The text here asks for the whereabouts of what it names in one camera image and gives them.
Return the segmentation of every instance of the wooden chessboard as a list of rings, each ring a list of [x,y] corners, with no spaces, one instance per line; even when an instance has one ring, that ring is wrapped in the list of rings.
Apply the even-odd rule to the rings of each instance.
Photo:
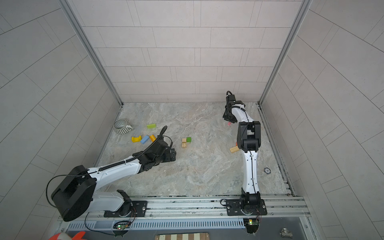
[[[209,240],[207,232],[156,235],[155,240]]]

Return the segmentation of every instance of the wall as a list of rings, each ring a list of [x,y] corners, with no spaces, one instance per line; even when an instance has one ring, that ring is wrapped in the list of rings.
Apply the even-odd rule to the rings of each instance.
[[[58,216],[48,181],[93,165],[119,105],[57,1],[2,0],[0,14],[0,238],[41,239]]]
[[[384,237],[384,2],[314,0],[262,104],[327,239]]]
[[[124,102],[258,101],[301,4],[69,3]]]

